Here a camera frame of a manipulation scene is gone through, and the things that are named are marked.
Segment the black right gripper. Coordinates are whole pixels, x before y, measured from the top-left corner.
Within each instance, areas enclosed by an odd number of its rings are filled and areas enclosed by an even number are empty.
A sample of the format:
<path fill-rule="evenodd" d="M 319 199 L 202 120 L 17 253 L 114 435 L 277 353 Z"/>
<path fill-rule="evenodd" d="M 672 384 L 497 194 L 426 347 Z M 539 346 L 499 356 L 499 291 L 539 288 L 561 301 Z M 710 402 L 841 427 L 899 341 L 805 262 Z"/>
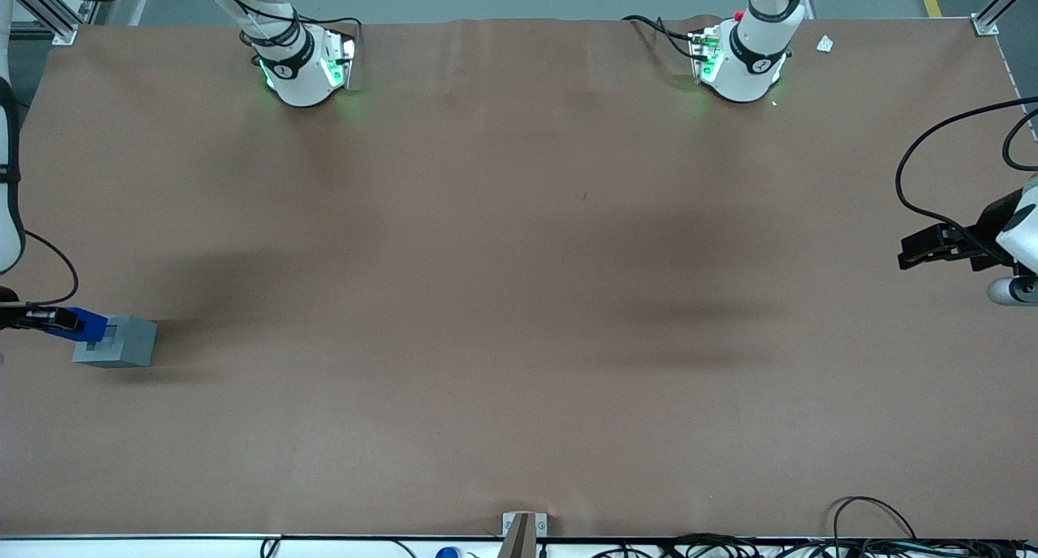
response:
<path fill-rule="evenodd" d="M 44 333 L 80 333 L 83 323 L 77 311 L 64 307 L 23 307 L 21 299 L 7 287 L 0 287 L 0 329 L 40 330 Z"/>

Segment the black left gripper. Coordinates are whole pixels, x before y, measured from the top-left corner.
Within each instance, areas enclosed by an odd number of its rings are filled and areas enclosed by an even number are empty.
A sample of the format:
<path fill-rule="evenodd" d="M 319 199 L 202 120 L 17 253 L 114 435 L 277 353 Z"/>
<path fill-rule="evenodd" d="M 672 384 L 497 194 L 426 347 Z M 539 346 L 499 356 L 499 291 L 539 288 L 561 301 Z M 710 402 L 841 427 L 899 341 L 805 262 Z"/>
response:
<path fill-rule="evenodd" d="M 994 266 L 1013 268 L 1015 259 L 1008 251 L 1002 250 L 996 238 L 1015 214 L 1021 199 L 1022 189 L 1017 189 L 987 204 L 981 212 L 978 221 L 969 228 L 972 235 L 984 247 L 979 255 L 972 256 L 972 243 L 960 229 L 949 223 L 934 223 L 901 240 L 902 252 L 897 256 L 899 269 L 906 271 L 916 266 L 963 260 L 969 260 L 972 271 Z"/>

